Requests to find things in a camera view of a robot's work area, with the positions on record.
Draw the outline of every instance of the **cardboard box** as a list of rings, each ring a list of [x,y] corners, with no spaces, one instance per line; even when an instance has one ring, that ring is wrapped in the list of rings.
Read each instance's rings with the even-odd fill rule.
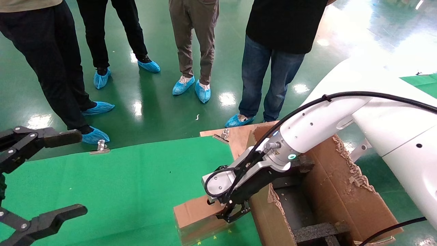
[[[173,208],[182,246],[191,246],[231,225],[215,216],[223,210],[221,204],[216,201],[213,205],[207,205],[207,199],[205,195]]]
[[[234,159],[248,146],[253,146],[275,123],[230,128],[228,140]],[[200,135],[220,135],[222,132],[223,129],[211,130]],[[315,165],[303,179],[301,188],[312,209],[315,223],[346,223],[355,244],[398,223],[360,168],[352,162],[338,136],[327,139],[305,155]],[[210,209],[199,209],[205,204],[206,196],[174,208],[184,246],[227,228],[223,220],[215,217],[222,207],[215,204]],[[263,246],[296,245],[281,199],[271,184],[251,197],[250,206]],[[388,232],[376,238],[377,242],[373,244],[390,244],[394,241],[392,236],[402,231],[399,228]]]
[[[249,135],[247,146],[253,146],[269,128],[256,128]],[[398,223],[366,176],[352,162],[338,136],[327,139],[305,155],[315,165],[301,188],[316,223],[346,222],[351,238],[356,242]],[[264,246],[296,245],[281,200],[271,184],[253,195],[250,205]],[[376,244],[386,245],[394,241],[393,235],[402,231],[401,228],[393,230],[374,241],[380,240]]]

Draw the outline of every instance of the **cable clip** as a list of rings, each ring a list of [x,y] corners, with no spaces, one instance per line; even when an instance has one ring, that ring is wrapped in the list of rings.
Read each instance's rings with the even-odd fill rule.
[[[325,101],[328,101],[328,102],[332,102],[331,98],[328,97],[328,95],[326,95],[326,94],[322,96],[322,99]]]

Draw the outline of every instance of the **blue shoe cover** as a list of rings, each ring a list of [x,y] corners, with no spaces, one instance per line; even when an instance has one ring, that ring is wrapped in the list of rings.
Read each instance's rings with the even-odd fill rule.
[[[138,65],[140,65],[142,68],[146,69],[149,72],[152,73],[159,73],[161,71],[161,68],[159,67],[158,64],[156,64],[156,62],[151,61],[148,63],[142,63],[140,61],[138,61]]]
[[[106,143],[109,142],[109,137],[106,133],[94,127],[91,128],[94,129],[93,132],[88,134],[82,134],[82,142],[93,145],[97,145],[97,142],[102,139],[105,140]]]
[[[211,89],[209,85],[204,88],[200,85],[199,80],[197,80],[194,90],[196,91],[197,97],[202,103],[206,103],[211,98]]]
[[[173,86],[173,95],[180,95],[182,93],[184,93],[192,84],[194,84],[194,76],[191,77],[190,80],[185,80],[187,78],[185,78],[184,76],[181,76],[180,79],[176,82],[176,84]]]
[[[83,111],[82,115],[87,116],[93,114],[103,114],[111,111],[115,107],[115,105],[107,102],[95,102],[95,103],[97,103],[97,106],[88,109],[87,111]]]
[[[108,67],[108,72],[104,76],[99,75],[96,71],[96,73],[94,74],[94,86],[97,89],[103,88],[108,82],[108,77],[110,75],[111,75],[111,70],[109,69],[109,67]]]
[[[236,115],[232,116],[228,120],[228,122],[226,122],[225,127],[227,128],[227,127],[240,127],[240,126],[244,126],[244,125],[252,123],[252,121],[254,119],[255,119],[254,117],[247,118],[247,117],[245,117],[243,115],[236,114]]]

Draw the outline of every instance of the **metal clip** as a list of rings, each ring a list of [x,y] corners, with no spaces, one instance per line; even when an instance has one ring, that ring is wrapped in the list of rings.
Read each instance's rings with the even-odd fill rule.
[[[228,137],[229,137],[229,129],[224,129],[223,133],[220,136],[217,135],[217,134],[214,134],[213,137],[215,139],[218,139],[218,140],[222,141],[225,144],[229,144],[229,141],[227,140]]]
[[[91,151],[90,155],[96,155],[96,154],[106,154],[109,153],[111,150],[108,149],[108,146],[105,144],[105,140],[99,140],[97,142],[97,150]]]

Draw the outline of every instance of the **person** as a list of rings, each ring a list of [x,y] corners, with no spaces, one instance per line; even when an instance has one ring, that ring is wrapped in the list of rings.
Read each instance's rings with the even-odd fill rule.
[[[219,17],[219,0],[169,0],[171,23],[176,41],[180,79],[173,95],[184,93],[195,82],[191,41],[192,29],[200,44],[200,80],[194,90],[202,103],[211,98],[211,70],[214,61],[214,27]]]
[[[67,125],[78,129],[82,142],[109,141],[87,124],[84,115],[111,111],[114,105],[93,102],[85,92],[73,16],[64,0],[2,0],[0,32],[26,58],[45,98]]]
[[[87,44],[91,51],[93,65],[97,70],[94,75],[94,86],[97,89],[104,87],[111,75],[104,29],[107,3],[108,0],[77,0],[85,24]],[[144,44],[135,0],[111,0],[111,3],[125,27],[129,45],[138,60],[138,65],[149,72],[159,73],[161,68],[149,58]]]
[[[261,103],[263,79],[271,61],[270,87],[264,99],[264,121],[275,121],[288,84],[311,51],[327,0],[254,0],[246,27],[243,95],[239,113],[225,127],[253,122]]]

